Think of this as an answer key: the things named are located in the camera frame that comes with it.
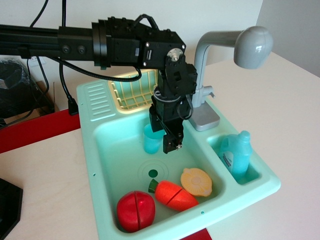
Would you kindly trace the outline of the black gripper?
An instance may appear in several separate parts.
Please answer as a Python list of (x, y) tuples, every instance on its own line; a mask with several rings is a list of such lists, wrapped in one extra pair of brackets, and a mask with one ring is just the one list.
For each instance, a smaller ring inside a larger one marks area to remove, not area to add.
[(177, 99), (163, 100), (154, 93), (149, 108), (149, 121), (153, 133), (165, 131), (163, 152), (169, 153), (183, 146), (183, 121), (193, 114), (192, 96), (180, 96)]

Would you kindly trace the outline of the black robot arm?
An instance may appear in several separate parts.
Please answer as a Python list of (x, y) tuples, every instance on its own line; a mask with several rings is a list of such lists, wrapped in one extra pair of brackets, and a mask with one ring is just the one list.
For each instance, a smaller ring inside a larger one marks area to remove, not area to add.
[(72, 61), (92, 61), (103, 70), (112, 66), (134, 67), (137, 72), (157, 70), (158, 84), (149, 109), (151, 128), (165, 131), (164, 153), (182, 147), (183, 121), (193, 114), (197, 70), (186, 62), (185, 44), (178, 34), (160, 30), (151, 16), (110, 17), (92, 23), (91, 28), (2, 25), (0, 53), (23, 59), (47, 57), (72, 69)]

